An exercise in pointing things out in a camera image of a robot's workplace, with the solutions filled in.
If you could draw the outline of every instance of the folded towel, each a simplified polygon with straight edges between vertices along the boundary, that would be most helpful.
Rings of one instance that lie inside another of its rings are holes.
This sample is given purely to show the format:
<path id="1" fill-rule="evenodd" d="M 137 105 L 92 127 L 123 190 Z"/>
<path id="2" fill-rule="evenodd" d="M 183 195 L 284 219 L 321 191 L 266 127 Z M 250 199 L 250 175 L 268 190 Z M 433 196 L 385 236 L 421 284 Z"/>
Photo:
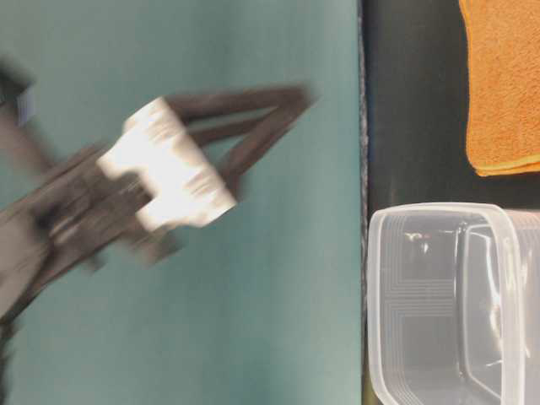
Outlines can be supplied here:
<path id="1" fill-rule="evenodd" d="M 467 156 L 481 176 L 540 171 L 540 0 L 460 0 Z"/>

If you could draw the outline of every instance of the plastic container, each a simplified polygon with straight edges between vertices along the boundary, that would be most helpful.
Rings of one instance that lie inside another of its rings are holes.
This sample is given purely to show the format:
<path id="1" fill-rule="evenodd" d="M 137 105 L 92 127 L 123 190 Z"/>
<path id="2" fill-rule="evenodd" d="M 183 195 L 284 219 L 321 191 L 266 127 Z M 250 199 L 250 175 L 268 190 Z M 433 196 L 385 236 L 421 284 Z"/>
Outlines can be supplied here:
<path id="1" fill-rule="evenodd" d="M 429 203 L 375 213 L 370 373 L 386 405 L 540 403 L 540 214 Z"/>

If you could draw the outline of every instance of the black surface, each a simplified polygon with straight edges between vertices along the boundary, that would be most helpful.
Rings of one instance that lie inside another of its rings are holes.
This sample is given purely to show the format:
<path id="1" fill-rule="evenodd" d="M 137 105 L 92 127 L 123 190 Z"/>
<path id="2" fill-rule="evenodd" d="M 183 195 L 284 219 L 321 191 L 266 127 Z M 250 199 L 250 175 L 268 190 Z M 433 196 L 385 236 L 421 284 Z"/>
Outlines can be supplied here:
<path id="1" fill-rule="evenodd" d="M 465 153 L 467 38 L 457 0 L 365 0 L 369 210 L 440 201 L 540 207 L 536 174 L 483 178 Z"/>

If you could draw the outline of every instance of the teal table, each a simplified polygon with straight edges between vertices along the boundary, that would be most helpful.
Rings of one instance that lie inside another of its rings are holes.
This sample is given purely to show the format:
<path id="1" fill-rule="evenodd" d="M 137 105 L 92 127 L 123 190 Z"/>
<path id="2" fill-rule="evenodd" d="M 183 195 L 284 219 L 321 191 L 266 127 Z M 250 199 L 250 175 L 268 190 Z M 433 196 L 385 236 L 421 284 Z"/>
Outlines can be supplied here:
<path id="1" fill-rule="evenodd" d="M 320 97 L 248 198 L 146 269 L 120 246 L 25 313 L 12 404 L 360 403 L 354 0 L 3 0 L 0 52 L 37 78 L 59 155 L 155 96 L 308 80 Z M 0 202 L 28 191 L 3 160 Z"/>

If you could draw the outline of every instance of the orange towel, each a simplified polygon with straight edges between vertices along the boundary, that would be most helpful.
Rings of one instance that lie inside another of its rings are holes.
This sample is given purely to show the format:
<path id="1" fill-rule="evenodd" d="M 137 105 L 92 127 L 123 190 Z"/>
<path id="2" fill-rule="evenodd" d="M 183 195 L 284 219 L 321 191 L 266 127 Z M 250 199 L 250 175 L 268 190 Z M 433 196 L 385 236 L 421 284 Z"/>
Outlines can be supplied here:
<path id="1" fill-rule="evenodd" d="M 467 156 L 481 176 L 540 171 L 540 0 L 460 0 Z"/>

